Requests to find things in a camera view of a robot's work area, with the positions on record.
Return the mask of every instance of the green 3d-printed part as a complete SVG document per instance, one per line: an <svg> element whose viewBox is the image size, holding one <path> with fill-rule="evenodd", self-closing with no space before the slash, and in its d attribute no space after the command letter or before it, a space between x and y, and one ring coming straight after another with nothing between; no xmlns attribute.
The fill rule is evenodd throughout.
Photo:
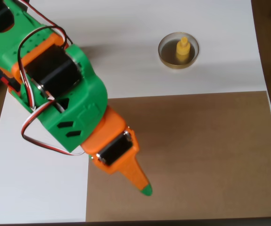
<svg viewBox="0 0 271 226"><path fill-rule="evenodd" d="M12 0L4 0L4 3L13 13L15 24L8 31L0 33L0 67L10 72L17 62L17 50L21 41L30 32L43 25ZM45 29L33 35L23 45L21 57L32 51L52 33L51 29ZM79 47L71 45L66 49L66 54L78 65L82 79L73 89L57 99L59 103L66 103L65 111L61 113L51 106L38 119L64 148L72 152L87 139L100 122L107 107L107 90ZM36 106L46 103L48 100L41 95L41 91L32 82L31 86ZM27 105L23 84L20 95L14 91L11 93L30 113L32 112Z"/></svg>
<svg viewBox="0 0 271 226"><path fill-rule="evenodd" d="M142 192L144 195L146 196L151 196L153 191L152 191L152 186L151 184L148 184L143 190L141 190L140 192Z"/></svg>

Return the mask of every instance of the robotic arm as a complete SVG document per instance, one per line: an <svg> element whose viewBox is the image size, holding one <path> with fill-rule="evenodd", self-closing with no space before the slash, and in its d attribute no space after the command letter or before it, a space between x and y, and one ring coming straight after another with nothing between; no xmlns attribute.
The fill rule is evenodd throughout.
<svg viewBox="0 0 271 226"><path fill-rule="evenodd" d="M37 22L18 3L51 26ZM0 0L0 80L31 114L23 124L23 138L67 155L74 155L80 145L100 169L121 172L143 194L151 195L136 160L140 148L134 131L107 105L105 85L69 40L61 27L26 1ZM36 118L66 150L24 134Z"/></svg>

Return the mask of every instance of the white table surface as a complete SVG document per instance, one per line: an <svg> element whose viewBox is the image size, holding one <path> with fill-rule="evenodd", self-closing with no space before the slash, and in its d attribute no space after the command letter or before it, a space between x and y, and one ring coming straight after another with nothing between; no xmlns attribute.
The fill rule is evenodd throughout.
<svg viewBox="0 0 271 226"><path fill-rule="evenodd" d="M109 98L266 90L250 0L33 5L87 47ZM200 45L197 61L178 71L165 67L157 53L160 40L177 31L192 34ZM0 118L0 224L85 221L88 156L27 143L20 135L27 116L7 94ZM56 142L38 121L27 134Z"/></svg>

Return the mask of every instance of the cardboard sheet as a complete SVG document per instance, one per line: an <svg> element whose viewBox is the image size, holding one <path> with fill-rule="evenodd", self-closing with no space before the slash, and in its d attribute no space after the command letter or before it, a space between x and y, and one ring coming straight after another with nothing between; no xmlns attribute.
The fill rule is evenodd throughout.
<svg viewBox="0 0 271 226"><path fill-rule="evenodd" d="M154 192L90 163L86 221L271 217L266 92L109 102L135 129Z"/></svg>

